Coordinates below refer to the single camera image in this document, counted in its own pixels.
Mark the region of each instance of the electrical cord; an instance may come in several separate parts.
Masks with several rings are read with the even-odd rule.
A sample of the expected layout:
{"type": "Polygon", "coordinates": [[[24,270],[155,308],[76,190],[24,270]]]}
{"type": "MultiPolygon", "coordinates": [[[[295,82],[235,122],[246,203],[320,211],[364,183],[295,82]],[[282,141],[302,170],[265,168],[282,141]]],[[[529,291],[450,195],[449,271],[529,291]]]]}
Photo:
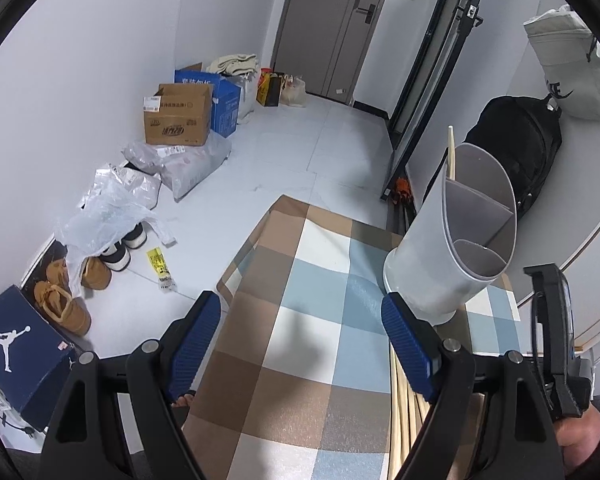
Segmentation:
{"type": "Polygon", "coordinates": [[[6,413],[3,413],[2,415],[0,415],[0,421],[3,424],[6,424],[7,426],[10,426],[11,428],[13,428],[14,430],[19,430],[22,433],[25,433],[26,435],[28,435],[30,438],[33,438],[33,436],[36,434],[36,430],[34,430],[32,427],[30,426],[25,426],[24,428],[21,428],[19,426],[16,426],[14,424],[11,424],[8,420],[7,420],[7,415],[6,413]]]}

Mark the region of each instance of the white trash can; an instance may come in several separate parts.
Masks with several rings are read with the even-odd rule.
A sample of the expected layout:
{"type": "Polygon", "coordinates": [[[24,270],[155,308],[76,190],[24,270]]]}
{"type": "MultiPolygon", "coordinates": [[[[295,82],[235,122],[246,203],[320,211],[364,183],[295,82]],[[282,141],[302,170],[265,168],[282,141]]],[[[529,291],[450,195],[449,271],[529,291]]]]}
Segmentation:
{"type": "Polygon", "coordinates": [[[507,173],[472,144],[456,147],[456,180],[446,164],[400,245],[384,262],[384,287],[399,292],[432,325],[506,270],[516,245],[516,200],[507,173]]]}

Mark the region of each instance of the human hand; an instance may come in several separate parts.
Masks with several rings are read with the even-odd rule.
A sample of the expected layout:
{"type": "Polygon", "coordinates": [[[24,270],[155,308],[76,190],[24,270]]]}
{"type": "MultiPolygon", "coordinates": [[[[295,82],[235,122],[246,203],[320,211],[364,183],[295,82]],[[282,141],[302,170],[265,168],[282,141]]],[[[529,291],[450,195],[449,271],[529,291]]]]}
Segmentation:
{"type": "Polygon", "coordinates": [[[563,448],[567,474],[581,466],[600,442],[600,412],[592,404],[582,418],[564,418],[554,423],[558,446],[563,448]]]}

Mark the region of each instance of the black backpack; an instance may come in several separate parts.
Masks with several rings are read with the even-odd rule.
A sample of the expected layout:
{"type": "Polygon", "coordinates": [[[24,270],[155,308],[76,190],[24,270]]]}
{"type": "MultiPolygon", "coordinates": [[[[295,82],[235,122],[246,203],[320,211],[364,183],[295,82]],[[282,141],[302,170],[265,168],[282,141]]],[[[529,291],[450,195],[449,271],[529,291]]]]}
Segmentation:
{"type": "MultiPolygon", "coordinates": [[[[545,99],[496,97],[469,131],[470,142],[491,153],[509,175],[516,197],[518,219],[531,209],[562,145],[561,110],[548,107],[545,99]]],[[[446,152],[427,186],[425,198],[446,160],[446,152]]]]}

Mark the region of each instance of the blue cardboard box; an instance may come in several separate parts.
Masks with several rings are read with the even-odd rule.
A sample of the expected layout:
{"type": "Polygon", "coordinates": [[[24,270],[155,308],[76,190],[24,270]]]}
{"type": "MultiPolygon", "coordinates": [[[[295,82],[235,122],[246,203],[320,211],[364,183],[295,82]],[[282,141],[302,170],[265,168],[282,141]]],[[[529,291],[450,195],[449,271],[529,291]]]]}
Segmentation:
{"type": "Polygon", "coordinates": [[[199,65],[176,70],[175,83],[209,83],[214,86],[211,108],[211,129],[223,137],[230,136],[238,124],[240,87],[219,74],[195,70],[199,65]]]}
{"type": "Polygon", "coordinates": [[[12,285],[0,295],[0,389],[36,430],[51,414],[77,359],[74,346],[12,285]]]}

